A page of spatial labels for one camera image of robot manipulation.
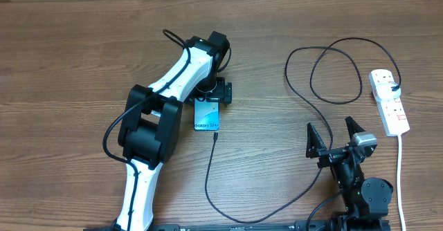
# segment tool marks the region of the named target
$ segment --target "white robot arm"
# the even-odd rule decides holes
[[[132,111],[123,118],[118,143],[123,147],[123,156],[138,170],[138,183],[134,189],[134,169],[127,164],[127,182],[122,211],[113,230],[126,230],[131,213],[130,231],[146,231],[152,223],[152,203],[160,169],[166,163],[178,140],[181,108],[183,103],[192,104],[195,98],[229,104],[232,99],[230,83],[216,77],[229,42],[225,35],[213,32],[208,40],[193,37],[186,44],[191,54],[190,63],[171,85],[160,92],[185,66],[188,51],[183,49],[179,61],[157,82],[147,88],[136,85],[127,100],[126,110],[150,96],[146,106]],[[141,118],[141,114],[160,117],[159,124]],[[132,194],[135,197],[132,210],[129,208]]]

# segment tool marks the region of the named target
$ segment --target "power strip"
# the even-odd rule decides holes
[[[377,101],[381,121],[387,136],[397,136],[399,155],[397,160],[397,202],[401,221],[401,230],[406,231],[406,222],[401,206],[401,135],[409,131],[409,123],[400,100],[401,89],[392,91],[397,84],[394,75],[386,69],[377,69],[369,74],[372,93]]]
[[[381,121],[387,136],[398,136],[409,131],[409,123],[400,100],[401,89],[396,86],[394,75],[386,69],[377,69],[369,74],[372,93],[377,101]]]

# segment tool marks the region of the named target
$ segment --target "wooden table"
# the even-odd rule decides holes
[[[125,166],[105,155],[101,141],[130,88],[157,81],[181,54],[164,28],[184,39],[216,30],[230,40],[232,60],[221,75],[233,83],[233,103],[221,110],[208,189],[221,210],[248,221],[313,180],[316,161],[305,158],[308,122],[329,142],[321,119],[284,81],[288,54],[342,37],[384,45],[401,71],[411,128],[403,137],[401,178],[408,229],[443,229],[443,0],[131,0],[0,4],[0,230],[81,230],[119,215]],[[368,81],[371,70],[394,67],[372,44],[336,47],[362,74],[356,102],[327,104],[309,90],[319,50],[295,54],[289,77],[330,121],[334,147],[349,140],[348,115],[379,138],[363,171],[395,184],[397,140],[384,135]],[[331,100],[359,91],[351,63],[336,53],[319,64],[314,87]],[[194,132],[192,122],[192,108],[185,107],[179,144],[157,185],[154,222],[232,223],[205,198],[213,134]],[[121,155],[116,134],[109,146]],[[266,222],[306,219],[336,191],[325,169],[309,193]],[[316,218],[337,210],[341,199]],[[399,230],[395,193],[387,219]]]

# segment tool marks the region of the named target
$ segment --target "black cable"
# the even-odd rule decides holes
[[[232,53],[232,50],[230,49],[230,47],[229,47],[229,57],[228,57],[228,60],[226,61],[226,63],[221,67],[221,68],[219,68],[218,70],[217,70],[217,73],[220,73],[220,72],[222,72],[227,66],[228,66],[228,63],[229,63],[229,61],[230,61],[230,54]]]
[[[324,101],[324,102],[331,103],[331,104],[346,104],[346,103],[340,103],[340,102],[330,102],[330,101],[328,101],[328,100],[325,100],[325,99],[323,99],[322,97],[320,97],[320,96],[315,92],[315,90],[312,88],[312,77],[314,76],[314,70],[316,69],[316,66],[317,66],[318,62],[323,58],[323,56],[325,56],[326,51],[331,50],[331,47],[332,47],[334,44],[336,44],[336,43],[338,43],[338,42],[340,42],[340,41],[345,41],[345,40],[361,40],[361,41],[368,41],[368,42],[370,42],[370,43],[372,43],[372,44],[377,45],[379,48],[381,48],[381,49],[382,49],[382,50],[383,50],[383,51],[389,56],[390,61],[392,62],[392,64],[394,64],[394,67],[395,67],[395,69],[397,70],[397,74],[399,75],[399,83],[398,83],[397,86],[393,86],[393,87],[392,87],[392,90],[393,90],[393,91],[397,91],[397,90],[400,88],[400,84],[401,84],[401,75],[400,75],[399,67],[397,66],[397,63],[395,63],[395,60],[394,60],[394,58],[392,57],[392,55],[390,55],[390,53],[389,53],[389,52],[388,52],[388,51],[387,51],[387,50],[386,50],[381,44],[379,44],[379,43],[377,43],[377,42],[375,42],[375,41],[372,41],[371,39],[366,39],[366,38],[362,38],[362,37],[346,37],[346,38],[339,39],[339,40],[333,42],[331,45],[329,45],[329,46],[323,51],[323,53],[321,53],[321,55],[318,57],[316,63],[314,64],[314,67],[313,67],[313,69],[312,69],[312,73],[311,73],[311,78],[309,79],[309,86],[311,87],[312,93],[314,93],[314,95],[317,96],[318,99],[320,99],[320,100],[322,100],[322,101]],[[354,65],[355,69],[357,70],[357,73],[359,73],[359,71],[358,71],[358,69],[357,69],[355,63],[354,63],[354,62],[352,62],[352,63],[353,63],[353,65]]]
[[[311,46],[311,47],[297,48],[297,49],[293,50],[293,51],[291,52],[291,54],[289,54],[288,59],[287,59],[287,61],[286,61],[286,64],[285,64],[285,66],[284,66],[284,77],[285,77],[285,79],[286,79],[286,82],[287,82],[288,86],[291,88],[291,90],[292,90],[292,91],[293,91],[298,97],[300,97],[300,98],[301,98],[302,100],[304,100],[309,106],[311,106],[311,107],[312,107],[312,108],[313,108],[313,109],[319,114],[319,116],[322,118],[323,122],[325,123],[325,125],[326,125],[326,127],[327,127],[327,130],[328,130],[328,132],[329,132],[330,139],[331,139],[331,140],[330,140],[330,143],[329,143],[329,149],[332,148],[332,145],[333,145],[333,143],[334,143],[334,134],[332,133],[332,129],[331,129],[330,125],[329,125],[329,122],[326,120],[325,116],[324,116],[324,115],[323,115],[323,114],[322,114],[322,113],[321,113],[321,112],[320,112],[320,111],[319,111],[319,110],[318,110],[318,109],[317,109],[317,108],[316,108],[316,107],[315,107],[315,106],[314,106],[309,100],[307,100],[306,98],[304,98],[303,96],[301,96],[301,94],[299,94],[299,93],[294,89],[294,87],[292,87],[291,82],[289,81],[289,78],[288,78],[288,75],[287,75],[287,69],[288,69],[289,60],[291,59],[291,56],[292,56],[295,52],[297,52],[297,51],[299,51],[299,50],[305,50],[305,49],[324,49],[323,53],[322,53],[322,54],[320,55],[320,57],[317,59],[317,61],[316,61],[315,64],[314,64],[314,67],[312,68],[311,77],[310,77],[310,79],[309,79],[309,86],[310,86],[310,88],[311,88],[312,93],[313,93],[318,99],[320,99],[320,100],[322,100],[322,101],[324,101],[324,102],[330,103],[330,104],[348,104],[348,103],[354,102],[354,101],[356,101],[356,100],[358,100],[358,99],[360,98],[360,96],[361,96],[361,94],[362,94],[362,92],[363,92],[363,83],[362,83],[362,80],[361,80],[361,75],[360,75],[359,69],[357,68],[357,65],[355,64],[354,60],[353,60],[353,59],[352,59],[347,53],[345,53],[344,51],[339,50],[339,49],[337,49],[337,48],[332,48],[332,46],[333,46],[334,44],[336,44],[336,43],[338,43],[338,42],[340,42],[340,41],[351,40],[351,39],[357,39],[357,40],[362,40],[362,41],[368,41],[368,42],[371,42],[371,43],[373,43],[373,44],[376,44],[378,47],[380,47],[380,48],[381,48],[381,49],[382,49],[382,50],[383,50],[383,51],[389,56],[389,58],[391,59],[392,63],[394,64],[395,68],[397,69],[397,73],[398,73],[398,75],[399,75],[399,84],[398,84],[396,87],[393,87],[393,88],[392,88],[393,91],[397,90],[397,89],[400,87],[400,84],[401,84],[401,75],[400,75],[399,69],[398,69],[398,67],[397,67],[397,64],[395,63],[395,60],[392,58],[392,56],[390,55],[390,53],[389,53],[389,52],[388,52],[388,51],[387,51],[382,45],[378,44],[378,43],[375,42],[375,41],[372,41],[372,40],[369,40],[369,39],[365,39],[365,38],[360,38],[360,37],[348,37],[348,38],[343,38],[343,39],[340,39],[340,40],[337,40],[337,41],[333,42],[333,43],[332,43],[331,45],[329,45],[328,47],[326,47],[326,46]],[[325,56],[325,53],[326,53],[326,51],[328,51],[328,50],[333,50],[333,51],[336,51],[336,52],[339,52],[339,53],[343,54],[344,56],[346,56],[346,57],[351,61],[352,65],[354,66],[355,71],[356,71],[356,73],[357,73],[357,77],[359,78],[359,84],[360,84],[359,94],[358,94],[354,99],[352,99],[352,100],[348,100],[348,101],[344,101],[344,102],[333,102],[333,101],[326,100],[326,99],[322,98],[321,96],[319,96],[319,94],[317,94],[317,92],[315,92],[315,90],[314,90],[314,88],[313,88],[313,86],[312,86],[312,77],[314,76],[314,71],[315,71],[315,68],[317,67],[317,64],[318,64],[319,61],[323,58],[323,56]],[[222,71],[223,69],[226,68],[226,66],[227,66],[227,64],[228,64],[228,62],[229,62],[229,60],[230,60],[230,53],[229,53],[228,61],[227,61],[227,63],[221,68],[221,71]],[[215,143],[216,143],[217,139],[218,139],[218,133],[214,133],[214,143],[213,143],[213,148],[212,148],[212,151],[211,151],[211,154],[210,154],[210,158],[209,158],[208,170],[207,170],[207,172],[206,172],[206,179],[205,179],[205,194],[206,194],[206,198],[208,199],[208,202],[210,203],[210,205],[211,205],[211,206],[212,206],[217,212],[219,212],[222,216],[225,216],[227,219],[230,219],[231,221],[235,221],[235,222],[243,223],[243,224],[252,224],[252,223],[259,223],[259,222],[261,222],[261,221],[266,220],[267,218],[273,216],[274,214],[276,214],[276,213],[279,212],[280,210],[285,209],[287,206],[291,205],[292,203],[294,203],[295,201],[297,201],[299,198],[301,198],[303,195],[305,195],[305,194],[306,194],[306,193],[312,188],[312,186],[314,186],[315,182],[317,181],[317,179],[318,179],[318,177],[320,176],[320,173],[321,173],[321,171],[322,171],[321,168],[318,170],[318,173],[317,173],[316,177],[315,177],[314,180],[312,181],[311,185],[310,185],[305,191],[303,191],[302,193],[300,193],[296,198],[294,198],[293,200],[289,201],[287,204],[285,204],[285,205],[283,205],[282,207],[278,208],[278,209],[275,210],[274,212],[268,214],[267,216],[265,216],[265,217],[263,217],[263,218],[261,218],[261,219],[255,220],[255,221],[240,221],[240,220],[237,220],[237,219],[235,219],[235,218],[233,218],[233,217],[231,217],[231,216],[229,216],[229,215],[223,213],[221,210],[219,210],[219,209],[213,204],[213,202],[210,200],[210,197],[209,197],[209,195],[208,195],[208,177],[209,177],[210,165],[211,165],[212,160],[213,160],[213,154],[214,154]],[[353,161],[354,161],[354,176],[353,176],[353,180],[352,180],[352,184],[351,184],[351,185],[353,185],[353,184],[355,183],[355,180],[356,180],[356,177],[355,177],[355,175],[356,175],[356,161],[355,161],[355,158],[354,158],[354,157],[353,157],[352,159],[353,159]]]
[[[316,214],[316,212],[321,209],[324,205],[328,204],[332,200],[334,200],[337,196],[340,196],[342,191],[339,191],[335,193],[335,195],[329,197],[328,199],[324,200],[322,203],[320,203],[314,210],[312,210],[312,213],[309,215],[306,221],[306,231],[309,231],[309,223],[311,222],[312,217]]]
[[[305,195],[312,188],[312,186],[314,186],[314,183],[317,181],[317,178],[320,176],[321,169],[318,170],[318,173],[317,173],[315,179],[312,181],[311,185],[308,188],[306,188],[296,198],[292,199],[290,202],[286,203],[282,207],[279,207],[278,209],[276,209],[274,212],[268,214],[267,216],[265,216],[265,217],[263,217],[261,219],[255,220],[255,221],[240,221],[240,220],[237,220],[237,219],[235,219],[235,218],[233,218],[233,217],[223,213],[221,210],[218,209],[218,207],[215,207],[214,203],[210,200],[210,197],[208,195],[208,177],[209,177],[210,165],[211,165],[211,163],[213,161],[214,148],[215,148],[215,143],[217,142],[218,136],[219,136],[219,134],[217,132],[214,132],[213,149],[210,152],[209,163],[208,163],[208,170],[206,171],[205,194],[206,194],[206,198],[208,199],[209,204],[214,208],[214,210],[219,212],[222,216],[225,216],[227,219],[230,219],[231,221],[235,221],[237,223],[243,223],[243,224],[254,224],[254,223],[259,223],[259,222],[262,222],[262,221],[268,219],[269,217],[273,216],[274,214],[277,214],[280,210],[285,209],[287,206],[291,205],[292,203],[297,201],[299,198],[301,198],[303,195]]]
[[[135,104],[133,107],[129,108],[128,110],[126,110],[124,113],[122,113],[120,116],[118,116],[118,118],[116,118],[116,120],[114,120],[112,122],[112,124],[108,127],[108,129],[105,132],[105,136],[103,137],[103,150],[105,151],[106,155],[108,155],[108,157],[113,158],[114,160],[117,160],[119,162],[128,164],[129,166],[132,167],[132,169],[134,170],[134,188],[132,190],[132,195],[131,195],[131,201],[129,203],[129,213],[128,213],[128,224],[127,224],[127,230],[129,231],[129,229],[131,228],[131,221],[132,221],[132,212],[133,212],[133,205],[134,205],[134,198],[136,195],[136,188],[137,188],[137,183],[138,183],[138,170],[136,168],[136,166],[131,163],[129,160],[125,160],[123,158],[119,158],[115,155],[113,155],[111,152],[109,152],[108,148],[107,148],[107,140],[109,137],[109,134],[111,133],[112,129],[131,111],[133,111],[135,108],[139,107],[142,104],[146,104],[149,99],[151,99],[154,95],[159,94],[161,92],[163,92],[165,89],[167,89],[183,72],[184,70],[186,70],[186,68],[188,67],[190,60],[191,60],[191,52],[189,50],[189,47],[186,45],[185,41],[182,40],[182,38],[180,38],[178,35],[175,35],[173,32],[169,31],[169,30],[163,30],[163,34],[171,39],[174,43],[180,45],[180,47],[182,47],[183,49],[186,49],[188,52],[188,59],[186,60],[185,65],[183,66],[183,68],[169,81],[167,82],[162,88],[160,88],[159,90],[157,90],[156,92],[154,92],[153,94],[151,94],[150,96],[146,97],[145,99],[141,100],[139,103]]]
[[[309,102],[309,100],[306,100],[303,96],[301,96],[301,94],[299,94],[299,93],[298,93],[298,92],[292,87],[291,83],[289,82],[289,78],[288,78],[288,76],[287,76],[287,67],[288,67],[289,59],[291,58],[292,54],[295,53],[295,52],[298,51],[298,50],[308,49],[308,48],[324,48],[324,49],[326,49],[327,47],[304,47],[304,48],[298,48],[298,49],[294,50],[294,51],[289,55],[288,60],[287,60],[287,62],[286,62],[286,66],[285,66],[285,68],[284,68],[284,76],[286,77],[286,81],[287,81],[289,87],[292,89],[292,91],[293,91],[296,95],[298,95],[300,98],[302,98],[302,99],[303,99],[307,104],[309,104],[312,108],[314,108],[314,109],[317,111],[317,113],[320,115],[320,117],[323,119],[323,121],[325,122],[325,124],[326,124],[326,126],[327,126],[327,130],[329,131],[329,135],[331,136],[331,142],[330,142],[330,144],[329,144],[329,149],[331,149],[331,148],[332,148],[332,143],[334,142],[334,134],[332,133],[331,127],[330,127],[328,121],[326,120],[325,116],[324,116],[324,115],[323,115],[323,114],[322,114],[322,113],[321,113],[321,112],[320,112],[320,111],[319,111],[319,110],[318,110],[318,109],[317,109],[317,108],[316,108],[311,102]],[[352,58],[351,58],[348,54],[346,54],[345,52],[343,52],[343,51],[341,51],[341,50],[339,50],[339,49],[336,49],[336,48],[330,48],[330,47],[329,47],[329,49],[330,49],[330,50],[337,51],[337,52],[340,52],[340,53],[344,54],[345,56],[347,56],[347,57],[351,60],[351,62],[353,63],[355,69],[357,70],[357,74],[359,75],[359,79],[360,79],[360,94],[359,94],[357,97],[355,97],[352,101],[357,100],[357,99],[360,97],[360,95],[361,95],[361,92],[362,92],[362,90],[363,90],[363,86],[362,86],[362,83],[361,83],[361,76],[360,76],[360,74],[359,74],[359,72],[358,72],[358,69],[357,69],[357,67],[356,67],[356,64],[355,64],[354,60],[352,60]],[[266,220],[267,218],[269,218],[269,217],[273,216],[274,214],[278,213],[280,210],[285,209],[287,206],[291,205],[292,203],[294,203],[294,202],[296,202],[298,199],[300,199],[302,196],[304,196],[304,195],[305,195],[305,194],[306,194],[306,193],[307,193],[307,192],[308,192],[308,191],[314,186],[314,184],[316,183],[316,181],[317,181],[317,179],[318,179],[318,177],[320,176],[320,173],[321,173],[321,171],[322,171],[322,169],[320,168],[320,169],[318,170],[318,173],[317,173],[316,177],[313,179],[313,181],[312,181],[312,183],[309,185],[309,187],[306,188],[303,192],[301,192],[296,198],[292,199],[291,201],[289,201],[288,203],[286,203],[286,204],[283,205],[282,207],[279,207],[278,209],[276,209],[275,211],[273,211],[272,213],[266,215],[265,217],[263,217],[263,218],[261,218],[261,219],[258,219],[258,220],[255,220],[255,221],[240,221],[240,220],[238,220],[238,219],[235,219],[235,218],[233,218],[233,217],[231,217],[231,216],[229,216],[229,215],[223,213],[221,210],[219,210],[219,209],[213,204],[213,202],[210,200],[210,197],[209,197],[209,195],[208,195],[208,177],[209,177],[210,165],[211,165],[211,162],[212,162],[212,159],[213,159],[214,148],[215,148],[215,142],[217,141],[217,138],[218,138],[218,133],[215,133],[214,135],[215,135],[215,136],[214,136],[213,149],[212,149],[211,154],[210,154],[209,163],[208,163],[208,170],[207,170],[207,172],[206,172],[205,194],[206,194],[206,198],[208,199],[209,204],[210,204],[210,205],[211,205],[211,206],[212,206],[217,212],[219,212],[222,216],[225,216],[227,219],[230,219],[231,221],[235,221],[235,222],[237,222],[237,223],[243,223],[243,224],[253,224],[253,223],[259,223],[259,222],[262,222],[262,221]]]

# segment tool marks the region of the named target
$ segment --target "white cable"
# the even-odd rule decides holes
[[[403,215],[403,207],[401,206],[401,134],[397,135],[399,139],[399,157],[397,161],[397,204],[399,206],[399,214],[400,214],[400,221],[401,221],[401,230],[406,231],[406,223],[404,221],[404,215]]]

